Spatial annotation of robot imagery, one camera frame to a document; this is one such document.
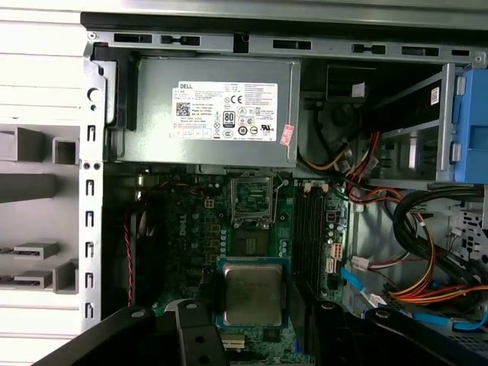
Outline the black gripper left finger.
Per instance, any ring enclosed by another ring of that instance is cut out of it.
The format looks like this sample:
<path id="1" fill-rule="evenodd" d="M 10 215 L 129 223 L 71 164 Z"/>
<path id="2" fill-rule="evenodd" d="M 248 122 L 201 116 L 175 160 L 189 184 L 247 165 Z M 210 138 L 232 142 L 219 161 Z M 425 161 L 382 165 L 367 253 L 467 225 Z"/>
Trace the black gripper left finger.
<path id="1" fill-rule="evenodd" d="M 215 325 L 220 276 L 201 275 L 195 298 L 174 300 L 161 316 L 150 307 L 118 310 L 36 365 L 224 365 Z"/>

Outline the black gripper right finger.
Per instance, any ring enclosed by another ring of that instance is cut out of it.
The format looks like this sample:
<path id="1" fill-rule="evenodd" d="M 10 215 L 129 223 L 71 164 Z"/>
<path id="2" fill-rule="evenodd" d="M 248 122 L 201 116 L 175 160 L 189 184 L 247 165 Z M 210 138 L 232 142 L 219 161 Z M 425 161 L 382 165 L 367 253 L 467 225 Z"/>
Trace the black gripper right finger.
<path id="1" fill-rule="evenodd" d="M 315 365 L 486 365 L 487 358 L 395 310 L 356 317 L 289 280 L 289 310 L 303 351 Z"/>

